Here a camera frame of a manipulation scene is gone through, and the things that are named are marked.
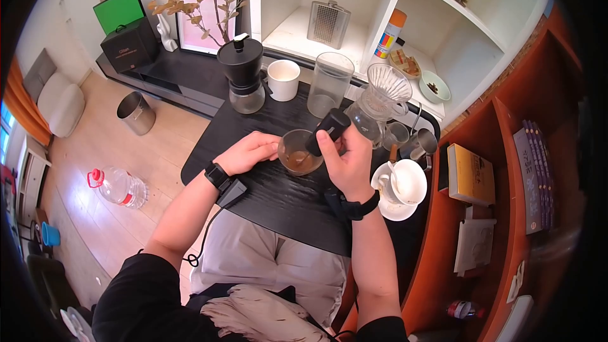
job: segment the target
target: white bookshelf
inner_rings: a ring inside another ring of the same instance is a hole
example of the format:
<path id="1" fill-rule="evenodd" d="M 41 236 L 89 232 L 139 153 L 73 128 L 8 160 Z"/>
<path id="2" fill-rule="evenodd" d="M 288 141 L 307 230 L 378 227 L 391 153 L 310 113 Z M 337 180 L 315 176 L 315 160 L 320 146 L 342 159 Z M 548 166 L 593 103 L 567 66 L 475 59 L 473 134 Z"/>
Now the white bookshelf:
<path id="1" fill-rule="evenodd" d="M 466 110 L 513 60 L 534 30 L 547 0 L 470 0 L 467 8 L 453 0 L 335 0 L 351 11 L 341 49 L 306 38 L 314 0 L 250 0 L 252 36 L 266 48 L 314 61 L 337 51 L 366 80 L 369 64 L 387 63 L 373 55 L 395 8 L 407 14 L 400 37 L 403 49 L 423 70 L 437 73 L 452 91 L 452 100 L 433 104 L 412 81 L 414 104 L 421 102 L 445 127 Z"/>

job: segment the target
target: wooden bookcase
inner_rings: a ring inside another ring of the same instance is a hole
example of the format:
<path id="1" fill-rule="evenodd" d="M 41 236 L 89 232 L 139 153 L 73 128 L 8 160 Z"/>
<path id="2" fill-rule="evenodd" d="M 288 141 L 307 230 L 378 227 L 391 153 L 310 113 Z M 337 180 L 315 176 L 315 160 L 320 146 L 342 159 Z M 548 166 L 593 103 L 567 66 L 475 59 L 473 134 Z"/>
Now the wooden bookcase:
<path id="1" fill-rule="evenodd" d="M 458 143 L 494 166 L 496 205 L 491 262 L 478 277 L 453 273 L 459 221 L 465 205 L 437 191 L 434 157 L 430 206 L 414 277 L 402 303 L 408 333 L 460 329 L 459 340 L 495 341 L 511 312 L 506 303 L 511 279 L 526 262 L 519 295 L 529 294 L 535 308 L 533 325 L 551 299 L 570 261 L 582 224 L 585 198 L 578 189 L 576 137 L 577 102 L 584 94 L 581 64 L 559 13 L 553 11 L 524 60 L 474 112 L 439 142 Z M 556 226 L 527 236 L 523 180 L 513 141 L 522 120 L 536 121 L 543 131 L 554 170 Z M 485 315 L 460 321 L 446 315 L 453 300 L 481 304 Z M 341 330 L 356 330 L 352 308 Z"/>
<path id="2" fill-rule="evenodd" d="M 540 19 L 547 0 L 335 0 L 352 12 L 339 50 L 306 38 L 314 0 L 250 0 L 250 30 L 265 48 L 314 61 L 325 51 L 337 51 L 355 65 L 355 76 L 366 80 L 366 69 L 395 8 L 407 14 L 400 37 L 405 52 L 423 70 L 436 72 L 452 91 L 452 100 L 434 104 L 412 80 L 414 104 L 448 125 L 492 84 L 519 52 Z"/>

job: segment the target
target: hand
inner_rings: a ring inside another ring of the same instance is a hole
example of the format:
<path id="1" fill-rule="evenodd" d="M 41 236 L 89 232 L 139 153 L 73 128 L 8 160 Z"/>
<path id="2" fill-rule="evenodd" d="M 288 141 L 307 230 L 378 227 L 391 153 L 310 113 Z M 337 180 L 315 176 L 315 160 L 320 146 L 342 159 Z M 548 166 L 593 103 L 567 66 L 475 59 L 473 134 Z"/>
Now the hand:
<path id="1" fill-rule="evenodd" d="M 280 140 L 277 135 L 254 131 L 217 156 L 213 162 L 219 164 L 228 176 L 245 173 L 259 162 L 278 159 Z"/>
<path id="2" fill-rule="evenodd" d="M 342 156 L 326 131 L 317 132 L 319 149 L 325 158 L 331 182 L 344 193 L 346 200 L 365 203 L 374 195 L 370 186 L 371 141 L 353 124 L 342 134 L 341 140 L 346 147 Z"/>

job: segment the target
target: white saucer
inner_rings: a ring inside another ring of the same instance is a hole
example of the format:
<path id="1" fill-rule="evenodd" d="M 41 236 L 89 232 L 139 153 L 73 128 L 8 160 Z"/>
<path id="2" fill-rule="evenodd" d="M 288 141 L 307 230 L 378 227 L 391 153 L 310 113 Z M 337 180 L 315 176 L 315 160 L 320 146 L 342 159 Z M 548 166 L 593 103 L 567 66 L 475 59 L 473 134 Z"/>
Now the white saucer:
<path id="1" fill-rule="evenodd" d="M 381 174 L 390 174 L 390 168 L 388 163 L 384 163 L 376 169 L 376 172 L 371 176 L 370 185 L 378 190 L 380 189 L 380 185 L 378 184 L 378 177 Z M 388 220 L 393 220 L 399 222 L 400 220 L 406 220 L 412 216 L 412 214 L 418 208 L 418 205 L 410 206 L 403 204 L 394 204 L 389 202 L 382 195 L 380 196 L 380 202 L 378 203 L 378 208 L 380 209 L 380 213 Z"/>

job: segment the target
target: light gray pants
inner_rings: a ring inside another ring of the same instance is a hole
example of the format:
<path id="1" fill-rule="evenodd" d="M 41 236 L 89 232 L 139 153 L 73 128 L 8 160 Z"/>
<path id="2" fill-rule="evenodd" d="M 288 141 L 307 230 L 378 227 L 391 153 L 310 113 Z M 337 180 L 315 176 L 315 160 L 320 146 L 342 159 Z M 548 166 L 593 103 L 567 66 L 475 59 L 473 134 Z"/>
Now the light gray pants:
<path id="1" fill-rule="evenodd" d="M 279 292 L 295 287 L 296 301 L 329 327 L 342 301 L 350 259 L 311 247 L 222 210 L 209 226 L 190 291 L 215 283 L 252 284 Z"/>

